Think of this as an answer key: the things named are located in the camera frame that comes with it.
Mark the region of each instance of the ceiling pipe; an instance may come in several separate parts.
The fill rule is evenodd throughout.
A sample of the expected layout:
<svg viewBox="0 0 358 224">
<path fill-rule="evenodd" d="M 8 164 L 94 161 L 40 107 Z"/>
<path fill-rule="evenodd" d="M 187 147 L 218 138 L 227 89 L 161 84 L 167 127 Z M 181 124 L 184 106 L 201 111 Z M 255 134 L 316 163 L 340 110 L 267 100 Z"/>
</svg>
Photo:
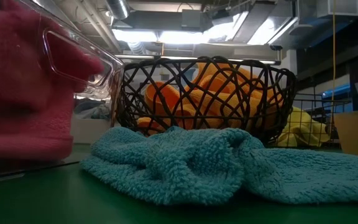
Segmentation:
<svg viewBox="0 0 358 224">
<path fill-rule="evenodd" d="M 126 0 L 106 0 L 106 4 L 113 18 L 121 20 L 129 16 L 129 6 Z"/>
<path fill-rule="evenodd" d="M 120 52 L 121 50 L 118 49 L 116 46 L 114 46 L 114 44 L 112 44 L 112 41 L 106 36 L 106 34 L 103 32 L 103 30 L 101 30 L 100 27 L 96 24 L 96 22 L 93 20 L 92 16 L 89 14 L 89 12 L 85 9 L 84 5 L 82 5 L 80 0 L 74 0 L 74 2 L 84 12 L 86 18 L 89 20 L 89 22 L 92 24 L 92 26 L 96 29 L 96 31 L 102 37 L 102 39 L 105 41 L 105 43 L 109 46 L 110 50 L 113 52 Z"/>
<path fill-rule="evenodd" d="M 57 18 L 61 19 L 63 22 L 66 22 L 68 25 L 74 27 L 76 30 L 80 31 L 79 28 L 74 25 L 74 23 L 67 17 L 67 15 L 60 9 L 58 4 L 51 0 L 34 0 L 36 4 L 44 8 L 46 11 L 52 13 Z"/>
<path fill-rule="evenodd" d="M 111 40 L 112 44 L 114 44 L 115 48 L 117 48 L 118 52 L 122 52 L 119 42 L 116 39 L 116 37 L 114 36 L 114 34 L 112 33 L 112 30 L 107 27 L 105 21 L 102 19 L 102 17 L 99 16 L 99 13 L 96 12 L 96 9 L 93 7 L 93 5 L 90 3 L 90 1 L 83 0 L 83 2 L 85 3 L 85 6 L 89 9 L 90 13 L 96 18 L 96 20 L 98 21 L 98 23 L 100 24 L 102 29 L 105 31 L 105 33 Z"/>
</svg>

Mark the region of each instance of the ceiling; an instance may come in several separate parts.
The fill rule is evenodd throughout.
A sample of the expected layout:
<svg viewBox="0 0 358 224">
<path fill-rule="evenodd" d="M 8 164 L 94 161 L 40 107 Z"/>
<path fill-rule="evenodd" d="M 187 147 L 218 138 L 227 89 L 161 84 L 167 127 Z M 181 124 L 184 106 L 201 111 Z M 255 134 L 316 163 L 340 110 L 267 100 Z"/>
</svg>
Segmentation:
<svg viewBox="0 0 358 224">
<path fill-rule="evenodd" d="M 231 13 L 230 16 L 226 15 L 228 17 L 223 16 L 226 19 L 231 19 L 232 14 L 235 13 L 238 13 L 238 15 L 245 14 L 245 19 L 242 22 L 238 22 L 239 19 L 237 20 L 239 24 L 237 27 L 238 30 L 236 30 L 232 39 L 210 39 L 208 44 L 161 44 L 156 42 L 144 42 L 143 45 L 144 48 L 147 49 L 148 54 L 187 57 L 202 55 L 212 57 L 214 55 L 221 55 L 227 58 L 280 60 L 281 57 L 278 56 L 280 54 L 273 51 L 267 44 L 247 44 L 251 42 L 252 44 L 264 44 L 269 39 L 273 39 L 272 37 L 281 31 L 285 31 L 285 27 L 292 28 L 299 25 L 308 25 L 308 28 L 305 29 L 307 32 L 292 35 L 289 34 L 289 31 L 292 29 L 288 29 L 280 34 L 280 37 L 274 42 L 269 43 L 280 45 L 284 49 L 299 49 L 310 47 L 329 37 L 329 35 L 332 35 L 332 28 L 328 25 L 330 18 L 320 18 L 317 16 L 318 0 L 186 0 L 186 2 L 180 0 L 127 0 L 128 5 L 131 7 L 129 17 L 122 21 L 113 22 L 109 16 L 105 0 L 34 1 L 41 5 L 44 4 L 44 7 L 47 5 L 48 7 L 45 7 L 47 10 L 78 29 L 94 43 L 114 54 L 132 54 L 133 51 L 131 51 L 125 41 L 117 41 L 116 35 L 111 32 L 111 29 L 147 29 L 156 33 L 156 36 L 159 36 L 161 32 L 163 32 L 162 30 L 180 30 L 184 28 L 183 21 L 186 19 L 184 12 L 190 11 L 185 11 L 185 9 L 205 12 L 208 19 L 213 19 L 213 22 L 216 21 L 216 17 L 221 17 L 221 14 L 217 12 L 222 11 Z M 94 9 L 94 12 L 96 12 L 101 19 L 96 19 L 95 15 L 89 10 L 90 7 Z M 115 46 L 112 48 L 111 43 L 108 44 L 109 41 L 106 41 L 106 37 L 102 38 L 100 32 L 95 29 L 94 24 L 92 24 L 89 17 L 87 17 L 84 9 L 89 12 L 91 19 L 95 21 L 99 30 L 102 30 L 103 27 L 107 27 L 107 31 L 110 32 L 110 39 L 113 39 L 113 43 L 119 50 L 115 49 Z M 341 24 L 338 26 L 345 27 L 352 22 L 353 19 L 354 18 L 342 19 L 340 20 Z M 235 30 L 237 24 L 234 20 L 232 24 L 234 26 L 232 29 Z M 262 30 L 262 28 L 266 28 L 266 26 L 268 26 L 268 33 Z M 208 25 L 202 23 L 197 29 L 202 32 L 207 28 Z M 226 35 L 227 30 L 222 30 L 221 33 L 222 35 Z"/>
</svg>

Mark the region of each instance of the green surface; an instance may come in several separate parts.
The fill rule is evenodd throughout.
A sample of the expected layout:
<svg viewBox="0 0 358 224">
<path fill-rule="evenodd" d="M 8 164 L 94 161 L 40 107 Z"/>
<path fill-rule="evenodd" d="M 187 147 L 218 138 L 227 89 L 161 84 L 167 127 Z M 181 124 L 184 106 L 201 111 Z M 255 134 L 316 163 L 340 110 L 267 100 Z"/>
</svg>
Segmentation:
<svg viewBox="0 0 358 224">
<path fill-rule="evenodd" d="M 236 195 L 225 206 L 162 207 L 130 198 L 79 164 L 0 182 L 0 223 L 358 223 L 358 204 L 282 205 Z"/>
</svg>

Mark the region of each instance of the terry cloth towel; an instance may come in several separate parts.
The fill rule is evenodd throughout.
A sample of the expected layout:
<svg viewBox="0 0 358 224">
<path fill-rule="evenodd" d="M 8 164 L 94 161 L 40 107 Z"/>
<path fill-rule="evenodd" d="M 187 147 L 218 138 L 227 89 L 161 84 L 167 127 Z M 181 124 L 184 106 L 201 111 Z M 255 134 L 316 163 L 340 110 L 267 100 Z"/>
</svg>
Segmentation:
<svg viewBox="0 0 358 224">
<path fill-rule="evenodd" d="M 265 149 L 240 129 L 171 127 L 146 138 L 111 128 L 81 165 L 118 191 L 156 204 L 217 205 L 240 188 L 283 203 L 358 202 L 358 156 Z"/>
</svg>

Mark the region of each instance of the pink towel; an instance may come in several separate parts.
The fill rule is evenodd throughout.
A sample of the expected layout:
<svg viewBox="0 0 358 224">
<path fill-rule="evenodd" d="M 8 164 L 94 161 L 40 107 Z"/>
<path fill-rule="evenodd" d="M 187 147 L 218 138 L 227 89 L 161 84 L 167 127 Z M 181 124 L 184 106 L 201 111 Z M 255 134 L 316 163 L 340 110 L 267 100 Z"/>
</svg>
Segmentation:
<svg viewBox="0 0 358 224">
<path fill-rule="evenodd" d="M 71 153 L 73 93 L 85 84 L 57 75 L 43 47 L 45 29 L 59 25 L 12 0 L 0 0 L 0 157 L 55 160 Z M 99 60 L 48 36 L 55 66 L 86 81 Z"/>
</svg>

